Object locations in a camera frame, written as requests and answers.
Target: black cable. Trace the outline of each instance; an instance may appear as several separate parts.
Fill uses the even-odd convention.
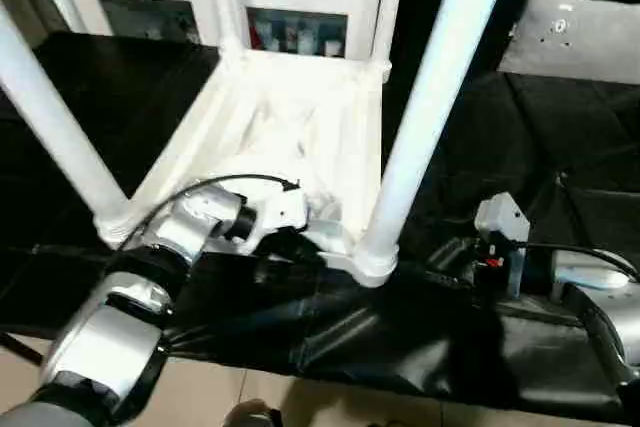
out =
[[[140,229],[144,230],[148,227],[148,225],[156,218],[156,216],[160,213],[162,209],[164,209],[171,202],[175,202],[176,200],[182,198],[184,195],[189,194],[195,190],[206,187],[207,185],[217,184],[219,182],[224,182],[227,180],[238,180],[238,179],[256,179],[256,180],[268,180],[271,182],[277,182],[282,185],[284,190],[292,190],[298,188],[296,184],[290,182],[286,179],[276,177],[273,175],[265,175],[265,174],[232,174],[232,175],[221,175],[219,177],[213,177],[210,179],[201,180],[200,182],[196,182],[184,189],[181,189],[174,194],[171,194],[165,200],[160,202],[158,205],[153,207],[144,218],[136,224],[136,226],[129,232],[129,235],[120,243],[118,248],[116,249],[116,254],[121,253],[126,246],[131,242],[131,239],[138,233]]]
[[[35,366],[42,364],[42,354],[40,352],[32,349],[27,344],[20,342],[18,339],[6,332],[0,332],[0,347],[4,347],[9,352]]]
[[[622,273],[628,275],[636,282],[640,283],[640,271],[638,268],[633,265],[631,262],[627,263],[614,257],[611,254],[606,252],[601,252],[596,249],[592,249],[589,247],[578,247],[575,245],[565,245],[565,244],[543,244],[537,242],[514,242],[514,245],[519,248],[525,249],[545,249],[545,250],[568,250],[571,252],[578,252],[580,254],[590,255],[592,257],[596,257],[600,260],[604,260],[618,268]]]

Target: black plastic sheet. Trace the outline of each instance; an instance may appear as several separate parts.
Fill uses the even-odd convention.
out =
[[[217,60],[215,50],[202,47],[73,35],[53,38],[39,55],[129,192]],[[405,96],[392,76],[386,146]],[[635,87],[574,80],[488,74],[467,82],[387,285],[367,290],[313,266],[206,256],[167,332],[174,355],[623,421],[585,331],[544,291],[496,303],[434,285],[425,269],[444,242],[473,232],[478,203],[501,191],[525,210],[534,240],[607,248],[640,262],[639,99]],[[0,158],[7,200],[0,330],[53,337],[101,277],[109,251],[86,208],[6,109],[0,101],[7,113],[0,143],[8,146]],[[151,120],[160,128],[141,128]],[[536,269],[544,266],[531,262],[529,270]]]

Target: glass cabinet door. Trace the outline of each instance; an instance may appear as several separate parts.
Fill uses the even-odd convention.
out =
[[[113,35],[200,43],[186,0],[99,0]]]
[[[344,58],[347,16],[247,7],[251,48]]]

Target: tiled floor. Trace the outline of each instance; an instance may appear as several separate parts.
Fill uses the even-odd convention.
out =
[[[44,352],[47,343],[22,339]],[[0,348],[0,411],[24,401],[37,370]],[[220,426],[239,401],[260,398],[282,411],[285,427],[596,427],[594,424],[524,412],[405,397],[328,382],[284,377],[216,364],[172,360],[137,427]]]

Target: black fabric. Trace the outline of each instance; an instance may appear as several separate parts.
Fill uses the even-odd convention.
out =
[[[217,60],[215,49],[204,47],[71,34],[53,36],[38,56],[128,193]],[[387,147],[411,75],[394,70],[385,88]],[[640,262],[639,101],[633,86],[478,74],[449,119],[387,285],[363,289],[315,265],[205,256],[166,333],[173,354],[624,421],[570,312],[533,290],[507,303],[472,297],[428,282],[424,270],[452,235],[472,231],[478,203],[504,190],[531,219],[533,240],[604,247]],[[6,99],[0,113],[0,330],[53,337],[110,255],[86,208]],[[530,272],[543,268],[530,259]]]

